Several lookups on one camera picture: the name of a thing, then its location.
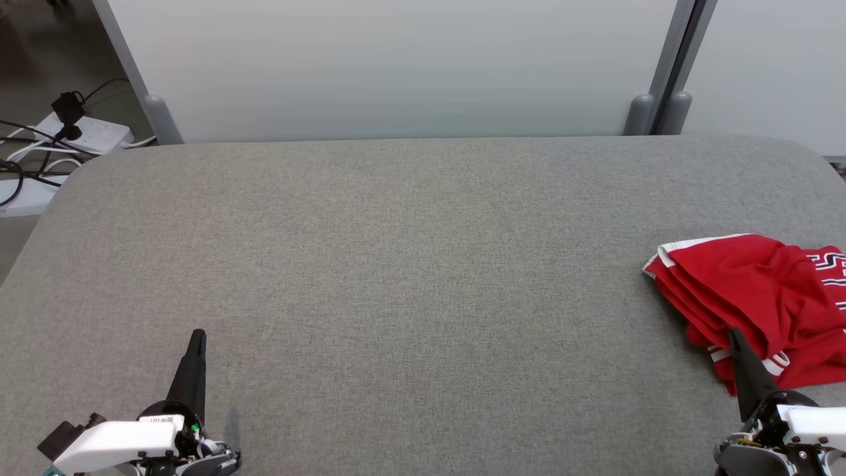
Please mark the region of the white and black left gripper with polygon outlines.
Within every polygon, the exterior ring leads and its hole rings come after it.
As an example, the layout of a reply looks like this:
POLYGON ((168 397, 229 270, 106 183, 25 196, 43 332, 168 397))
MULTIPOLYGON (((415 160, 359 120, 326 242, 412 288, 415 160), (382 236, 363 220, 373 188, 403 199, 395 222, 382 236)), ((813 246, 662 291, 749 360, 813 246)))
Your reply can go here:
POLYGON ((240 451, 204 430, 206 343, 194 329, 167 392, 130 421, 108 420, 85 431, 52 462, 52 476, 87 476, 108 468, 123 476, 233 476, 240 451))

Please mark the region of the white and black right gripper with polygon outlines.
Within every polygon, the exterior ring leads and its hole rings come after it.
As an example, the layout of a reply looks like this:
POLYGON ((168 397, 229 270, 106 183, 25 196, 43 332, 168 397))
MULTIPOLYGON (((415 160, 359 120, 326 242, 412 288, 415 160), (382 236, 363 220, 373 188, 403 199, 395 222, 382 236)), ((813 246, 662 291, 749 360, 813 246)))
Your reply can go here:
POLYGON ((846 458, 846 407, 777 391, 741 329, 728 336, 743 426, 716 444, 714 476, 834 476, 846 458))

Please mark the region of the red t-shirt with white sleeves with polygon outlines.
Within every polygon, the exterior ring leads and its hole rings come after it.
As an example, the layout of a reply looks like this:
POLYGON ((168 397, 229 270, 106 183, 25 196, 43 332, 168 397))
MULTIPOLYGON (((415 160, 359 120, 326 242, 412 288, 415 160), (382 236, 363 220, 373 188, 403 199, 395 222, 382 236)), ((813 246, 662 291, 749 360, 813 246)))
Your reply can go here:
MULTIPOLYGON (((846 314, 846 253, 833 246, 802 250, 815 262, 817 274, 829 298, 846 314)), ((708 353, 717 375, 729 393, 736 395, 730 346, 727 356, 710 350, 708 353)), ((789 352, 788 357, 788 364, 780 365, 758 356, 779 387, 794 389, 846 381, 846 340, 838 348, 826 342, 789 352)))

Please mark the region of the red shorts with white trim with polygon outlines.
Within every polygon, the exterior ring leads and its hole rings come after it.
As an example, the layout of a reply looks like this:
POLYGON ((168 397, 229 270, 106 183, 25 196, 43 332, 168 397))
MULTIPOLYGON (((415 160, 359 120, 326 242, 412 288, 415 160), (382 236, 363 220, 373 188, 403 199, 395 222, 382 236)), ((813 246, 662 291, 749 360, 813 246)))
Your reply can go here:
POLYGON ((688 340, 722 358, 731 329, 780 365, 789 352, 846 340, 846 314, 800 247, 756 234, 670 242, 642 270, 685 319, 688 340))

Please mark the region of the white flat power adapter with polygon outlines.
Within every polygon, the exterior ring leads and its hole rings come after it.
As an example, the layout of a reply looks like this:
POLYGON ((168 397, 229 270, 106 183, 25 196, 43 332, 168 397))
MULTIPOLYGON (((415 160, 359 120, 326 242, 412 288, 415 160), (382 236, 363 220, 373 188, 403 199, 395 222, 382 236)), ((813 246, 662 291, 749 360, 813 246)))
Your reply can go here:
MULTIPOLYGON (((17 190, 19 180, 0 180, 0 203, 17 190)), ((42 215, 52 201, 58 187, 25 178, 21 191, 11 202, 0 207, 0 219, 42 215)))

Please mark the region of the grey rounded partition foot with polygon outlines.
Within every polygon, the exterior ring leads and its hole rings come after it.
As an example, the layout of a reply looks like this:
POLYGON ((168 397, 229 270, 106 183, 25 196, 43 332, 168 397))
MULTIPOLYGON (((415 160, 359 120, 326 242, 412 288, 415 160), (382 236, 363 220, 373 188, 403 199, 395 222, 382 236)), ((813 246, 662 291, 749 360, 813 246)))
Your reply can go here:
POLYGON ((693 96, 689 91, 678 91, 671 94, 665 103, 664 111, 658 121, 656 135, 677 136, 682 133, 685 121, 688 116, 693 96))
POLYGON ((647 136, 652 130, 655 99, 651 94, 637 95, 629 105, 623 136, 647 136))
POLYGON ((169 107, 162 97, 148 94, 143 99, 143 106, 148 122, 160 145, 185 144, 169 107))

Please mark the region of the black plug adapter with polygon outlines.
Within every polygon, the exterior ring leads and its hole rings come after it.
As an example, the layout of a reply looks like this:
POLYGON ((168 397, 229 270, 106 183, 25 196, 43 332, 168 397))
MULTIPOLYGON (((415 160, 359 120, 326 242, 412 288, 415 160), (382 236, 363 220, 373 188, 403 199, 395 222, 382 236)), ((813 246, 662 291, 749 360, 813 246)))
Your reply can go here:
POLYGON ((61 129, 55 138, 70 141, 81 138, 82 131, 77 124, 85 116, 84 104, 84 97, 78 91, 66 91, 51 104, 61 122, 61 129))

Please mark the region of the narrow white partition panel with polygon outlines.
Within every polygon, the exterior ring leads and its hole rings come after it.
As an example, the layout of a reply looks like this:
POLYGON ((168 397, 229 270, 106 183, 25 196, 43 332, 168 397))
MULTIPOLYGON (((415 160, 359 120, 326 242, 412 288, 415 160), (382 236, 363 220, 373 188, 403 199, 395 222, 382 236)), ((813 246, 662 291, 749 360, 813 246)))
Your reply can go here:
POLYGON ((846 0, 717 0, 685 89, 684 134, 846 157, 846 0))

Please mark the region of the wide white partition panel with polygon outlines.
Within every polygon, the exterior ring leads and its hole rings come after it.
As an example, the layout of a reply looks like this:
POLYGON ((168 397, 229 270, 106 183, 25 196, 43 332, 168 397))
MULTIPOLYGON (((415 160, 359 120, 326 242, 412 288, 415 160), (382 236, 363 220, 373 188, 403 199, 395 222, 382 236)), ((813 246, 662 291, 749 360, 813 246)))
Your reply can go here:
POLYGON ((676 0, 108 0, 185 143, 622 134, 676 0))

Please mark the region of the slanted grey partition post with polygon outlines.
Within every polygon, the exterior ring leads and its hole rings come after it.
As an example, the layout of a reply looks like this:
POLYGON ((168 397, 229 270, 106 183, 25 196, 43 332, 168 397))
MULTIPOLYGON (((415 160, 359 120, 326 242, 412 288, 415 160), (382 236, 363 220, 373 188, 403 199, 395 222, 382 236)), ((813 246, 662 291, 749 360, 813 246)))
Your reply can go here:
POLYGON ((102 21, 102 25, 106 33, 108 34, 110 42, 112 43, 112 47, 114 48, 114 51, 118 56, 121 66, 123 66, 125 75, 127 79, 129 79, 130 85, 133 88, 133 91, 135 91, 135 95, 139 100, 139 104, 142 108, 142 111, 145 114, 143 99, 146 95, 152 93, 150 93, 150 91, 146 87, 144 79, 142 78, 141 73, 139 71, 139 67, 135 62, 135 58, 133 58, 130 52, 129 44, 127 43, 127 40, 125 39, 124 34, 119 27, 117 17, 114 13, 114 9, 112 9, 108 0, 91 0, 91 2, 93 2, 93 6, 96 9, 96 13, 100 21, 102 21))

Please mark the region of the grey double partition post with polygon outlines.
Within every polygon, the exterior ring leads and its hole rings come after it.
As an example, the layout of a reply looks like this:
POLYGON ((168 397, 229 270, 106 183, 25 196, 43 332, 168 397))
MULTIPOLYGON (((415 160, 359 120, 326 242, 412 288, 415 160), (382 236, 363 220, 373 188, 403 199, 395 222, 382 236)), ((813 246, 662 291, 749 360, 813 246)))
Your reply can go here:
POLYGON ((673 17, 648 93, 656 101, 652 112, 652 130, 649 135, 656 135, 658 121, 671 94, 688 91, 687 82, 717 1, 676 0, 673 17))

